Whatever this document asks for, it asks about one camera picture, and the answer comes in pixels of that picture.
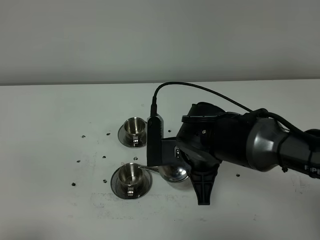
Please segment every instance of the robotic arm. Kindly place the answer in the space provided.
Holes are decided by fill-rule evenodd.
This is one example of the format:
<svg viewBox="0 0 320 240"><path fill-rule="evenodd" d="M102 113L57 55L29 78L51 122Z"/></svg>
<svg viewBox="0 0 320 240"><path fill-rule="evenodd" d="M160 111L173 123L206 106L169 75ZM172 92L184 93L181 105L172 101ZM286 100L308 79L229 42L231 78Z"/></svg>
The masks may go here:
<svg viewBox="0 0 320 240"><path fill-rule="evenodd" d="M216 94L248 113L226 112L206 102L193 104L182 117L176 137L163 138L163 120L157 114L157 93L166 85L187 85ZM269 171L275 166L320 178L320 130L303 132L266 109L249 108L210 89L184 82L167 82L154 93L147 122L147 165L184 167L199 205L209 205L222 161Z"/></svg>

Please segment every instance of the white wall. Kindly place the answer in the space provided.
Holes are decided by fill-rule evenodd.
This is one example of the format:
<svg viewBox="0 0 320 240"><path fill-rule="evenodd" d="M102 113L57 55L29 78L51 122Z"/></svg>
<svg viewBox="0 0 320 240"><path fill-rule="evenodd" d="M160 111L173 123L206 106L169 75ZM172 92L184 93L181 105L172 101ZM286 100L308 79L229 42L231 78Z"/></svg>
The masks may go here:
<svg viewBox="0 0 320 240"><path fill-rule="evenodd" d="M0 84L320 77L318 0L1 0Z"/></svg>

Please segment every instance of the table surface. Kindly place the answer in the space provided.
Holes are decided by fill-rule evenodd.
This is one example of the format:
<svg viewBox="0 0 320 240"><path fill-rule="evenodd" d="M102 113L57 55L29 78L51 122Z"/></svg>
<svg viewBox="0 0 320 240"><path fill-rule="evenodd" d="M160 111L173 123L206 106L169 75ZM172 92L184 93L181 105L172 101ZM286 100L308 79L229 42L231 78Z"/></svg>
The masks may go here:
<svg viewBox="0 0 320 240"><path fill-rule="evenodd" d="M199 84L251 109L280 114L304 131L320 128L320 80ZM210 206L197 205L189 182L172 186L154 174L144 197L117 198L110 188L114 171L147 162L146 148L121 145L118 129L130 117L147 119L158 85L1 86L0 236L36 231L77 240L319 239L320 181L280 167L258 172L223 162ZM167 86L158 94L165 137L177 134L181 116L197 102L244 113L199 89Z"/></svg>

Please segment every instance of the metal cup on saucer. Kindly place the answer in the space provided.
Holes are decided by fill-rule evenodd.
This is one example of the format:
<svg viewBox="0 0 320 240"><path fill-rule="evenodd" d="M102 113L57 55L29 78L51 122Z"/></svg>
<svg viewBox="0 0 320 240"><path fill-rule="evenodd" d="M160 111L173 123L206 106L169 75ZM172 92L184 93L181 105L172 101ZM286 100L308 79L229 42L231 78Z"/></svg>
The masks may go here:
<svg viewBox="0 0 320 240"><path fill-rule="evenodd" d="M149 191L151 185L151 174L133 162L119 167L111 178L111 189L121 199L140 198Z"/></svg>
<svg viewBox="0 0 320 240"><path fill-rule="evenodd" d="M140 117L131 117L118 131L119 141L129 148L140 148L147 143L147 123Z"/></svg>

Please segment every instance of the metal spoon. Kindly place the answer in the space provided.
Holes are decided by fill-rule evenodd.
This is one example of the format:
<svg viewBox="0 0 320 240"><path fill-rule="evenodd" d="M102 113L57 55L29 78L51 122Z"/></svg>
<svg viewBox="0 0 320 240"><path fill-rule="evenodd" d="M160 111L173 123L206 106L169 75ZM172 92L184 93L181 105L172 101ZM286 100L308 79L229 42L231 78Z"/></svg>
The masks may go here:
<svg viewBox="0 0 320 240"><path fill-rule="evenodd" d="M148 170L153 173L160 174L160 176L169 183L180 183L186 180L189 176L187 171L180 166L144 166L139 168Z"/></svg>

